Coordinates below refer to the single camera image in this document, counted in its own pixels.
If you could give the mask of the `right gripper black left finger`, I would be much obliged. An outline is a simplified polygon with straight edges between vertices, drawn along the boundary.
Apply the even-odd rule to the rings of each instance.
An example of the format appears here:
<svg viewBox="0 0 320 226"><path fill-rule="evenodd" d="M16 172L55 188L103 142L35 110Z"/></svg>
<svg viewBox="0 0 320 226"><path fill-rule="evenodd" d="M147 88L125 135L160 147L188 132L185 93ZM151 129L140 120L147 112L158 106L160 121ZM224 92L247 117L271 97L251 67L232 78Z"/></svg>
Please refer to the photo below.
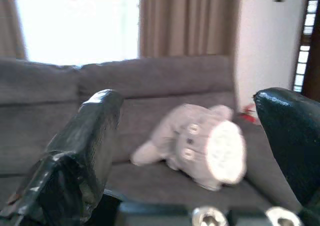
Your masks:
<svg viewBox="0 0 320 226"><path fill-rule="evenodd" d="M82 226L100 203L124 99L98 91L57 133L6 204L8 226Z"/></svg>

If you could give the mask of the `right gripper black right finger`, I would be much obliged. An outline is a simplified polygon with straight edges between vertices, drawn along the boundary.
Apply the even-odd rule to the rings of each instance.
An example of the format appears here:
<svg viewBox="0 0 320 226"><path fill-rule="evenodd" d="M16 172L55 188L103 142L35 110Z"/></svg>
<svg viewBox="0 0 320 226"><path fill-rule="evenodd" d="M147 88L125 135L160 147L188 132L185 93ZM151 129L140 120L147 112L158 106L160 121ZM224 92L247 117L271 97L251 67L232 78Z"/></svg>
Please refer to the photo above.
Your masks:
<svg viewBox="0 0 320 226"><path fill-rule="evenodd" d="M297 92L270 87L254 97L272 153L297 200L320 204L320 104Z"/></svg>

